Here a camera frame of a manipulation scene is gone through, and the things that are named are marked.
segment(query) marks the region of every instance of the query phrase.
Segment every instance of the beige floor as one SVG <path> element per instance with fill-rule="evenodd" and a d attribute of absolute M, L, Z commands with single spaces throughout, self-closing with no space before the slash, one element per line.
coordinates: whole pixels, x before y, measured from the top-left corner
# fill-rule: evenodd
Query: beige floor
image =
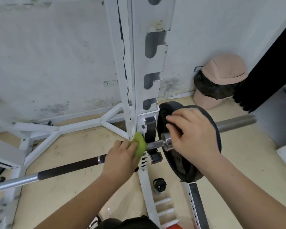
<path fill-rule="evenodd" d="M 193 104 L 190 97 L 177 101 L 183 105 Z M 233 100 L 227 100 L 208 112 L 215 122 L 246 114 Z M 17 143 L 13 137 L 7 139 L 0 135 L 0 139 L 12 141 L 11 144 Z M 28 168 L 27 175 L 107 153 L 117 139 L 122 140 L 120 136 L 102 127 L 61 136 Z M 276 154 L 274 142 L 255 125 L 222 133 L 221 139 L 223 155 L 286 206 L 286 165 Z M 34 228 L 94 181 L 102 167 L 103 165 L 98 165 L 24 186 L 13 228 Z M 190 207 L 179 179 L 170 169 L 165 157 L 162 162 L 149 166 L 149 176 L 151 180 L 162 177 L 167 183 L 165 193 L 155 196 L 155 199 L 168 196 L 172 198 L 170 204 L 174 206 L 175 213 L 169 217 L 177 216 L 183 228 L 194 228 Z M 198 181 L 198 187 L 210 228 L 241 228 L 206 178 Z M 101 215 L 103 218 L 124 220 L 141 214 L 146 214 L 146 208 L 135 173 L 107 202 Z"/>

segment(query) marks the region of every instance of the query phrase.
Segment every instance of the gray floor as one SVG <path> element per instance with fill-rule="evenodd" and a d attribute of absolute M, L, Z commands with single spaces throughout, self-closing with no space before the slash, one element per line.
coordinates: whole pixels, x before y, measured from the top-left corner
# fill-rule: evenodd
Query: gray floor
<path fill-rule="evenodd" d="M 265 131 L 278 148 L 286 145 L 286 100 L 283 88 L 271 96 L 257 108 L 253 115 L 257 117 L 257 124 Z"/>

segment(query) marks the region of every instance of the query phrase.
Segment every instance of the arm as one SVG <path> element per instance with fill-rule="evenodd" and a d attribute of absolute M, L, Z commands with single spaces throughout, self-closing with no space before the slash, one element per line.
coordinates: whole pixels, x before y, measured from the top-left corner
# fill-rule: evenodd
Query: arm
<path fill-rule="evenodd" d="M 116 141 L 105 158 L 102 174 L 86 189 L 47 217 L 35 229 L 87 229 L 109 198 L 132 176 L 137 167 L 133 153 L 138 143 Z"/>
<path fill-rule="evenodd" d="M 219 153 L 216 132 L 198 109 L 179 109 L 167 120 L 183 131 L 167 124 L 174 149 L 206 176 L 243 228 L 286 228 L 286 207 Z"/>

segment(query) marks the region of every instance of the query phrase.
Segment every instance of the trash can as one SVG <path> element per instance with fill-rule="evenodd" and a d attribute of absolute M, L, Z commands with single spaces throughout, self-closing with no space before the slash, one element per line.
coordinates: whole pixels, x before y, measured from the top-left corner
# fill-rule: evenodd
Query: trash can
<path fill-rule="evenodd" d="M 233 96 L 247 77 L 246 64 L 240 56 L 217 56 L 194 77 L 194 103 L 204 109 L 213 108 Z"/>

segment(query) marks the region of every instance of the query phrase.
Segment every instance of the black curtain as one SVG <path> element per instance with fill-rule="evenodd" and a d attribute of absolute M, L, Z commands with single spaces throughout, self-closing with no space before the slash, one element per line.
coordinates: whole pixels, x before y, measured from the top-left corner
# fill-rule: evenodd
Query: black curtain
<path fill-rule="evenodd" d="M 233 98 L 252 112 L 286 84 L 286 29 L 250 72 Z"/>

